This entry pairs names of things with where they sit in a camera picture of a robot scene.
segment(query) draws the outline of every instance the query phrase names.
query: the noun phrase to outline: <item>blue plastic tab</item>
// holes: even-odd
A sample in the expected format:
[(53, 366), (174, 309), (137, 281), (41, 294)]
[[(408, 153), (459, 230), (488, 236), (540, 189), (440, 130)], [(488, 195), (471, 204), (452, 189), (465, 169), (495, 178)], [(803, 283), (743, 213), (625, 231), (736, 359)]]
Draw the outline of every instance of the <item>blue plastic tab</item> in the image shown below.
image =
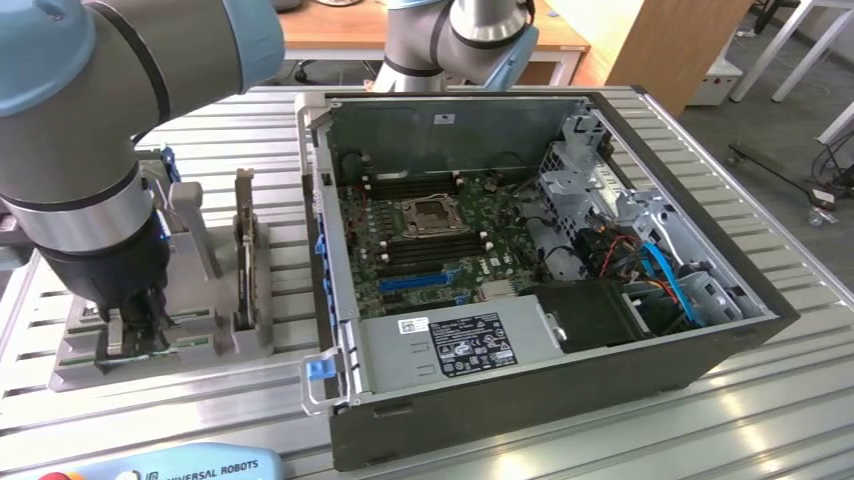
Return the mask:
[(325, 255), (325, 239), (322, 234), (317, 235), (317, 241), (314, 242), (314, 255)]
[(388, 10), (400, 10), (403, 8), (420, 7), (421, 5), (447, 1), (449, 0), (385, 0), (385, 8)]
[(160, 160), (162, 160), (162, 166), (165, 168), (165, 173), (169, 176), (169, 180), (172, 183), (180, 183), (181, 174), (177, 171), (177, 164), (174, 163), (174, 151), (172, 147), (165, 147), (160, 151)]
[(0, 117), (65, 88), (93, 50), (94, 22), (80, 0), (0, 0)]
[(325, 380), (326, 378), (334, 378), (336, 374), (337, 374), (337, 371), (334, 368), (333, 358), (308, 362), (308, 380), (309, 381), (314, 382), (317, 380)]
[(245, 91), (272, 77), (284, 60), (284, 33), (269, 0), (222, 0), (237, 42)]
[(118, 478), (136, 472), (140, 479), (216, 478), (216, 480), (278, 480), (284, 478), (281, 458), (265, 448), (221, 443), (192, 443), (174, 448), (117, 458), (76, 468), (86, 479)]
[(536, 27), (528, 26), (483, 84), (487, 90), (493, 92), (508, 90), (519, 81), (524, 67), (533, 54), (537, 39), (539, 30)]

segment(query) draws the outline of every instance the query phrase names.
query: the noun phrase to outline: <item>blue latch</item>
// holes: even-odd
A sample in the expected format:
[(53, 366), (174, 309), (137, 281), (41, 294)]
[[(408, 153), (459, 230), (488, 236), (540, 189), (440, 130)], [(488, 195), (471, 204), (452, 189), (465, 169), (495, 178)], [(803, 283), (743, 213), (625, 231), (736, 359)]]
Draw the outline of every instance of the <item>blue latch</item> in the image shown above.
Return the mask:
[(160, 160), (162, 160), (162, 165), (165, 167), (165, 172), (169, 175), (169, 180), (172, 183), (178, 183), (181, 181), (181, 174), (177, 172), (177, 165), (174, 164), (174, 151), (172, 147), (165, 147), (160, 151)]
[(325, 254), (325, 239), (322, 238), (322, 234), (317, 236), (317, 242), (314, 243), (314, 255)]
[(334, 368), (333, 358), (308, 362), (308, 380), (310, 380), (312, 382), (317, 380), (325, 380), (326, 378), (333, 378), (336, 374), (337, 369)]

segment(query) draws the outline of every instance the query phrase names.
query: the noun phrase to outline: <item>motherboard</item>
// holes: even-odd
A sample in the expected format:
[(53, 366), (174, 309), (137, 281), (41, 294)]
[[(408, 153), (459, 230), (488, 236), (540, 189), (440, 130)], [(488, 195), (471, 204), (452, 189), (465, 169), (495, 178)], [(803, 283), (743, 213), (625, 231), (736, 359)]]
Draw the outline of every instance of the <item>motherboard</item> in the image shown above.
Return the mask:
[(548, 269), (521, 215), (528, 169), (375, 180), (339, 188), (363, 318), (515, 295)]

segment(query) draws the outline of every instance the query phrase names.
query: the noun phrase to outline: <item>floor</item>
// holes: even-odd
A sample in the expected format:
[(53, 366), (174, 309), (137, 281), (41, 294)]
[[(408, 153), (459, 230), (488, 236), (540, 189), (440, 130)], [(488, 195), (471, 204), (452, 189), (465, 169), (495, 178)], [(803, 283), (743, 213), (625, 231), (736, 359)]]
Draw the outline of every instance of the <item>floor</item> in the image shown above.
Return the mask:
[[(728, 60), (745, 70), (776, 34), (768, 26), (755, 38), (736, 38)], [(740, 140), (770, 155), (799, 179), (810, 177), (810, 163), (822, 148), (814, 138), (854, 101), (854, 72), (827, 59), (811, 69), (782, 103), (771, 94), (808, 51), (790, 40), (768, 69), (739, 103), (720, 107), (689, 108), (679, 121), (715, 158), (727, 157), (727, 145)], [(854, 158), (854, 145), (840, 151), (840, 160)], [(815, 228), (807, 223), (806, 197), (757, 166), (741, 162), (731, 168), (739, 182), (803, 245), (854, 289), (854, 201), (840, 199), (835, 216), (839, 223)]]

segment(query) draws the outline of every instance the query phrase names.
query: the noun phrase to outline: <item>metal slotted worktable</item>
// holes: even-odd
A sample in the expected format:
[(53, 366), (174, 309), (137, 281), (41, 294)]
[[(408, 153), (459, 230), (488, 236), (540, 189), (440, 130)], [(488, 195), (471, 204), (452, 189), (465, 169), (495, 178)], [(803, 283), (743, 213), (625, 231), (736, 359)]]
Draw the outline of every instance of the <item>metal slotted worktable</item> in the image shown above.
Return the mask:
[[(258, 88), (157, 129), (209, 224), (230, 222), (237, 167), (272, 227), (274, 355), (238, 368), (92, 388), (45, 389), (70, 297), (44, 262), (0, 303), (0, 477), (193, 441), (266, 447), (288, 477), (848, 478), (854, 476), (851, 295), (792, 243), (656, 104), (603, 89), (640, 137), (800, 311), (800, 320), (681, 391), (348, 474), (330, 469), (324, 417), (300, 408), (297, 360), (316, 351), (294, 93)], [(619, 147), (615, 160), (644, 178)], [(17, 292), (28, 292), (18, 298)]]

